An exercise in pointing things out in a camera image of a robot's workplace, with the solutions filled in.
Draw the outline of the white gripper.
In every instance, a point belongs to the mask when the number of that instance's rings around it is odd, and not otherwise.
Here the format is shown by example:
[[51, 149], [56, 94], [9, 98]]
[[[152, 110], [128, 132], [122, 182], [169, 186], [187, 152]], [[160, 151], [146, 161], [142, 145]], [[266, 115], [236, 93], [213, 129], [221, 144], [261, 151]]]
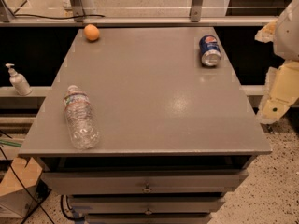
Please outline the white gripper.
[[261, 124], [279, 121], [299, 99], [299, 0], [292, 0], [277, 20], [270, 21], [254, 37], [263, 43], [273, 41], [274, 53], [285, 61], [270, 67], [256, 115]]

